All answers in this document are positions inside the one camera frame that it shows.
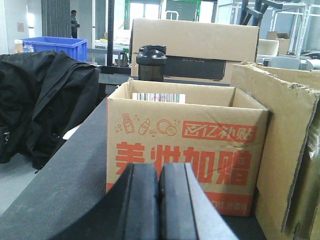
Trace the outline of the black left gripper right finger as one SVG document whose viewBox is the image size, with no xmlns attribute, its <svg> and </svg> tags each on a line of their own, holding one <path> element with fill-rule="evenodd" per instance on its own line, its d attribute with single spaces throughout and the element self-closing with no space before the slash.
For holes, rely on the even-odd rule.
<svg viewBox="0 0 320 240">
<path fill-rule="evenodd" d="M 237 240 L 207 198 L 189 163 L 164 164 L 160 179 L 161 240 Z"/>
</svg>

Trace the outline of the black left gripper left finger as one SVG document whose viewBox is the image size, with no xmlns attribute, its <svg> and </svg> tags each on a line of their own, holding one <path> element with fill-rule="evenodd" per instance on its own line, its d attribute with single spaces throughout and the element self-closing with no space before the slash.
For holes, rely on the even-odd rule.
<svg viewBox="0 0 320 240">
<path fill-rule="evenodd" d="M 130 163 L 106 195 L 54 240 L 157 240 L 159 186 L 155 167 Z"/>
</svg>

